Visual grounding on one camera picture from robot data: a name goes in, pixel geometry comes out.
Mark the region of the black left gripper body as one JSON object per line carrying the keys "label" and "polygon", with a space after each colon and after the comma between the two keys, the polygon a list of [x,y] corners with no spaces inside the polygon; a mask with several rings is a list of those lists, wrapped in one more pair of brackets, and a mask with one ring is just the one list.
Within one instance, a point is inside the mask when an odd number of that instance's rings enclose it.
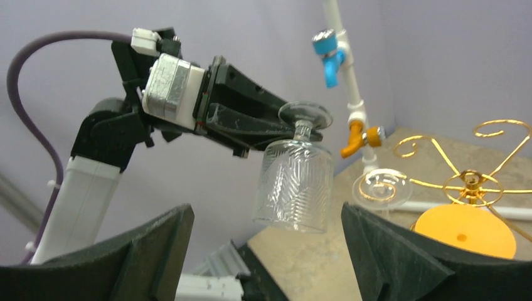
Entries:
{"label": "black left gripper body", "polygon": [[211,103],[224,104],[224,79],[226,71],[224,64],[227,62],[224,56],[216,56],[212,64],[208,67],[206,77],[202,82],[201,97],[199,103],[194,109],[194,117],[197,121],[196,130],[199,134],[206,137],[206,111]]}

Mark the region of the yellow wine glass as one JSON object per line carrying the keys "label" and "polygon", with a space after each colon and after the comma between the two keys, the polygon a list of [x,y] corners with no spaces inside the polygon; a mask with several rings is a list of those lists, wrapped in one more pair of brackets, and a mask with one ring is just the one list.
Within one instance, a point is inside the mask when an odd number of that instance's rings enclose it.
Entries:
{"label": "yellow wine glass", "polygon": [[424,212],[414,232],[462,250],[496,258],[513,259],[516,239],[495,215],[465,205],[445,204]]}

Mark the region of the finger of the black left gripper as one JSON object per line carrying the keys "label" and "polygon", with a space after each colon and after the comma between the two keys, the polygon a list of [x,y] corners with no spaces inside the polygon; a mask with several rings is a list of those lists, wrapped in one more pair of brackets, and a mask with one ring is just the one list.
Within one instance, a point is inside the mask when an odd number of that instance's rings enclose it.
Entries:
{"label": "finger of the black left gripper", "polygon": [[206,111],[206,137],[246,158],[250,151],[263,152],[275,141],[291,139],[297,120],[314,120],[302,111],[279,112],[271,105],[230,106],[211,103]]}
{"label": "finger of the black left gripper", "polygon": [[275,124],[283,124],[279,109],[288,103],[232,64],[224,64],[224,104],[237,112]]}

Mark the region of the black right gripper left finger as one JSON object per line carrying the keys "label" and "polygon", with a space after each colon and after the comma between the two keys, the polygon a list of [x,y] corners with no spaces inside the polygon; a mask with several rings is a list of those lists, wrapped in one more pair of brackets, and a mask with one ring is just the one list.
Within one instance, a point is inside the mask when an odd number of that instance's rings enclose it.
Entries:
{"label": "black right gripper left finger", "polygon": [[1,300],[174,300],[194,212],[183,204],[35,265],[1,267]]}

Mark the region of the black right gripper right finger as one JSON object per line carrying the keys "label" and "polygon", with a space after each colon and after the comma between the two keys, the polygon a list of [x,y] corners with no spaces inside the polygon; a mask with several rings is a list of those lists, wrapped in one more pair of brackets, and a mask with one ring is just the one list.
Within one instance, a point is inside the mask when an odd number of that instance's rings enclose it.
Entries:
{"label": "black right gripper right finger", "polygon": [[363,300],[531,300],[531,262],[454,248],[344,203],[341,222]]}

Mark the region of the gold scroll glass tree stand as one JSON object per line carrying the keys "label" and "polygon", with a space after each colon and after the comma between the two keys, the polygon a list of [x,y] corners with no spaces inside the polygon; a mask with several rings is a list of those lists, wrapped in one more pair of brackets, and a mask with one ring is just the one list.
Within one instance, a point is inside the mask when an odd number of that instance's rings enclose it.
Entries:
{"label": "gold scroll glass tree stand", "polygon": [[432,184],[424,182],[418,179],[408,177],[410,182],[419,186],[429,187],[433,189],[441,190],[445,196],[451,201],[451,204],[465,204],[477,208],[486,208],[491,214],[499,218],[505,223],[511,230],[517,232],[520,236],[528,241],[531,241],[531,235],[524,230],[510,222],[507,218],[503,217],[494,207],[505,194],[530,194],[530,189],[504,189],[503,185],[494,178],[497,174],[531,139],[531,126],[520,120],[511,119],[498,119],[489,120],[477,125],[473,133],[479,138],[491,138],[499,135],[503,135],[504,131],[499,130],[497,132],[482,133],[481,128],[487,125],[495,124],[512,124],[522,126],[526,129],[526,135],[523,140],[510,152],[510,154],[489,174],[483,174],[473,169],[466,169],[459,171],[447,154],[441,148],[436,139],[427,135],[413,135],[399,141],[393,148],[394,155],[407,158],[414,156],[418,151],[418,140],[429,140],[430,143],[436,148],[445,163],[454,172],[454,175],[446,180],[442,185]]}

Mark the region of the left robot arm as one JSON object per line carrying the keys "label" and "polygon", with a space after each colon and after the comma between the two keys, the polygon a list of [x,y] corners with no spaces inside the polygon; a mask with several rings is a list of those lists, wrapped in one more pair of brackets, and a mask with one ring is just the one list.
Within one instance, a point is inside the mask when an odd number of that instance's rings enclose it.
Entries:
{"label": "left robot arm", "polygon": [[82,122],[33,264],[94,243],[136,145],[152,147],[155,130],[166,141],[200,135],[246,157],[294,134],[320,141],[319,130],[330,123],[314,106],[280,99],[220,56],[207,69],[183,60],[176,38],[113,40],[112,52],[125,99],[99,102]]}

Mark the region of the clear wine glass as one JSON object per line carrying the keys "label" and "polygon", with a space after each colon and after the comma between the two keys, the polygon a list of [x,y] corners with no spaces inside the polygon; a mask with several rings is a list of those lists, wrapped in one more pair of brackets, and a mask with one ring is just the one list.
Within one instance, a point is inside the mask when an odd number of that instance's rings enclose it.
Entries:
{"label": "clear wine glass", "polygon": [[382,218],[408,201],[413,192],[410,179],[395,169],[374,169],[355,180],[352,193],[355,203]]}
{"label": "clear wine glass", "polygon": [[311,134],[328,128],[333,116],[323,106],[310,102],[287,103],[278,116],[294,126],[294,134],[269,144],[263,153],[252,219],[284,230],[324,233],[333,190],[334,157]]}

